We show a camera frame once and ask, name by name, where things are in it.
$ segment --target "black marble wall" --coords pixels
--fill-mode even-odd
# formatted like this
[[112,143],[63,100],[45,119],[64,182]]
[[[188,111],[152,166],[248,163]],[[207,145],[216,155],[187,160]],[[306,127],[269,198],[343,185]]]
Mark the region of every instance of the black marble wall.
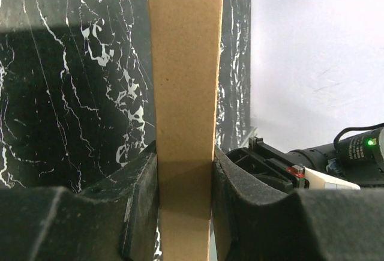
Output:
[[[249,129],[250,1],[224,0],[217,144]],[[0,0],[0,188],[74,192],[155,139],[146,0]]]

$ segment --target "black cable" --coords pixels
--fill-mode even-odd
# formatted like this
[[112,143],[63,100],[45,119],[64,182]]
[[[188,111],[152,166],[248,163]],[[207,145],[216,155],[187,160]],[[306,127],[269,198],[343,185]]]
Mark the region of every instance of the black cable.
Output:
[[368,131],[368,130],[378,129],[381,127],[384,127],[384,123],[380,123],[380,124],[373,125],[373,126],[367,126],[367,127],[348,127],[348,128],[345,128],[340,133],[338,133],[336,135],[336,137],[334,139],[334,147],[337,150],[337,146],[338,146],[338,143],[340,141],[340,138],[348,132],[351,132],[351,131]]

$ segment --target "white wall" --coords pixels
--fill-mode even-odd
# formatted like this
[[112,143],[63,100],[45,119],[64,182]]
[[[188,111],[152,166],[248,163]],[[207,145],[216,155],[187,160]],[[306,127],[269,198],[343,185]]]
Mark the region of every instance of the white wall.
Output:
[[252,0],[251,124],[282,151],[384,122],[384,0]]

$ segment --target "brown cardboard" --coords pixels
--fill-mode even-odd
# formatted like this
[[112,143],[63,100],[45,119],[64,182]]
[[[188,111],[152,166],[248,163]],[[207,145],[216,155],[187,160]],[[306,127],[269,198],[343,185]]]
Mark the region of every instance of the brown cardboard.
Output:
[[223,0],[148,0],[164,261],[209,259]]

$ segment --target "tall cardboard box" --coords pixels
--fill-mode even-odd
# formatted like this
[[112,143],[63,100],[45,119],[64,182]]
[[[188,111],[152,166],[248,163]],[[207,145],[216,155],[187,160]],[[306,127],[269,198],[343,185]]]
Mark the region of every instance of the tall cardboard box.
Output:
[[164,261],[209,259],[223,0],[148,0]]

